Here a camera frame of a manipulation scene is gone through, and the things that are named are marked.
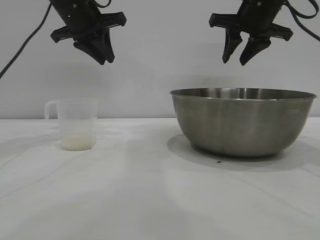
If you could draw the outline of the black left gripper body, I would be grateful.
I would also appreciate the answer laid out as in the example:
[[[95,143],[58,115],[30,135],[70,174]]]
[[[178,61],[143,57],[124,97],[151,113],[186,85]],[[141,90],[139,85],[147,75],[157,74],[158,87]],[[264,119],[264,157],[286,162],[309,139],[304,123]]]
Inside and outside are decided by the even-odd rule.
[[[124,26],[123,12],[101,13],[91,0],[51,0],[51,5],[65,23],[50,35],[53,41],[80,40],[113,27]]]

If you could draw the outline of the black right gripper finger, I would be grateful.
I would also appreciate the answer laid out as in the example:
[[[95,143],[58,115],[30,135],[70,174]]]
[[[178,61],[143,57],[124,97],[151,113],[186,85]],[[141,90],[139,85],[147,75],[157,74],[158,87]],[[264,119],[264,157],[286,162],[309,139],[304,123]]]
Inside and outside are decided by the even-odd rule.
[[[245,64],[247,64],[255,55],[267,49],[270,45],[271,45],[271,40],[268,37],[267,38],[250,37],[239,58],[241,65],[244,66]]]
[[[231,55],[234,53],[236,48],[241,44],[243,41],[241,37],[241,31],[234,30],[234,29],[225,29],[225,43],[224,43],[224,50],[222,55],[222,61],[226,64]]]

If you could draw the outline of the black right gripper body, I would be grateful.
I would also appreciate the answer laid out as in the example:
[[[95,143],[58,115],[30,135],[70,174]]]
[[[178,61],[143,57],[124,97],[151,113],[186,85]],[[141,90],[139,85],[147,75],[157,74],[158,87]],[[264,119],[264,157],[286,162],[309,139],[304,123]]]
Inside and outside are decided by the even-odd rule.
[[[273,37],[289,41],[292,30],[273,23],[283,4],[283,0],[244,0],[236,14],[213,13],[209,25],[244,32],[252,38]]]

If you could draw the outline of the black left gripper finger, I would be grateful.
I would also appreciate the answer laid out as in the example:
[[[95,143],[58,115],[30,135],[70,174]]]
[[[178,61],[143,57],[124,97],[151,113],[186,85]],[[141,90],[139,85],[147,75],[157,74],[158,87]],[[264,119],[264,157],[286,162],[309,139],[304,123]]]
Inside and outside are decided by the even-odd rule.
[[[99,52],[99,63],[113,63],[115,59],[112,48],[110,29],[104,28],[98,33],[97,47]]]
[[[106,57],[104,56],[104,43],[98,35],[89,35],[83,38],[74,38],[73,46],[86,53],[97,61],[100,65],[104,65]]]

